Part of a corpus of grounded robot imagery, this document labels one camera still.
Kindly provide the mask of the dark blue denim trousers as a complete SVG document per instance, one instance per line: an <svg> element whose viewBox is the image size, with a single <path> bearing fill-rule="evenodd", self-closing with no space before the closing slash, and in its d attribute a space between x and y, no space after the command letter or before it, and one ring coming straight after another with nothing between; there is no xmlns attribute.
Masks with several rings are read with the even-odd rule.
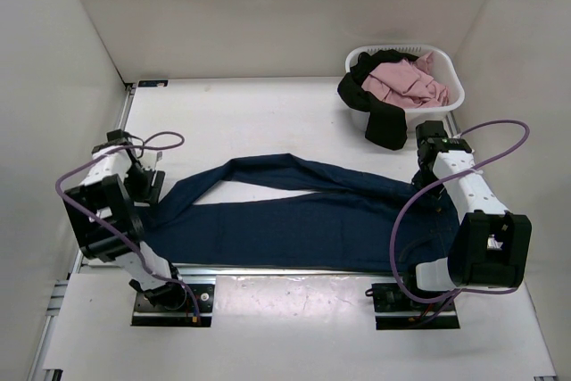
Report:
<svg viewBox="0 0 571 381"><path fill-rule="evenodd" d="M284 199L202 204L221 181L289 190ZM179 180L140 209L145 241L174 263L244 268L401 270L440 259L459 228L447 194L306 161L289 153L237 158Z"/></svg>

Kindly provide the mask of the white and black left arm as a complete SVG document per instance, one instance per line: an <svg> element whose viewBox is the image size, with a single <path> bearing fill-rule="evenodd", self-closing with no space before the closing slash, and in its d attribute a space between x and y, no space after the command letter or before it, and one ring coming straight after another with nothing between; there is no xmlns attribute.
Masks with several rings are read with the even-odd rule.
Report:
<svg viewBox="0 0 571 381"><path fill-rule="evenodd" d="M156 169L161 149L125 130L107 133L92 161L56 181L79 249L89 260L112 262L131 276L130 286L168 311L189 293L178 270L145 242L140 209L159 202L165 173Z"/></svg>

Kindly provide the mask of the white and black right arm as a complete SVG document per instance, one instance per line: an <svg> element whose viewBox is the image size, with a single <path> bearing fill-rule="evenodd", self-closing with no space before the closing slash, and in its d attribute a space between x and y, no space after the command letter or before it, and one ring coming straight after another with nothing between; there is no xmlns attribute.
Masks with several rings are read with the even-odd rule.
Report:
<svg viewBox="0 0 571 381"><path fill-rule="evenodd" d="M447 256L414 268L411 281L399 279L401 300L419 310L456 295L509 294L521 285L532 225L512 213L486 183L468 142L449 136L439 120L416 127L419 191L402 208L436 189L446 193L459 217Z"/></svg>

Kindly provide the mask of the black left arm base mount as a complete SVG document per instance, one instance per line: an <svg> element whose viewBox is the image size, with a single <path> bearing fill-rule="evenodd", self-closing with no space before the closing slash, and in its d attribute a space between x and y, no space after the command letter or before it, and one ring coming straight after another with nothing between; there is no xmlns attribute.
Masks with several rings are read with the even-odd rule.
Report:
<svg viewBox="0 0 571 381"><path fill-rule="evenodd" d="M131 325L133 327L199 327L211 326L215 303L214 278L187 283L193 293L183 289L166 305L149 300L137 291L134 299Z"/></svg>

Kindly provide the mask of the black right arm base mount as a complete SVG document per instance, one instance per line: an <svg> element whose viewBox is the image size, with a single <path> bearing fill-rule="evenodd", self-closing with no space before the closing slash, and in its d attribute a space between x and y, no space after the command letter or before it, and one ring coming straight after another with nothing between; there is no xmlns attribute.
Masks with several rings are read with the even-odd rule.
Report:
<svg viewBox="0 0 571 381"><path fill-rule="evenodd" d="M396 283L373 283L365 296L373 303L377 331L460 329L454 303L415 302Z"/></svg>

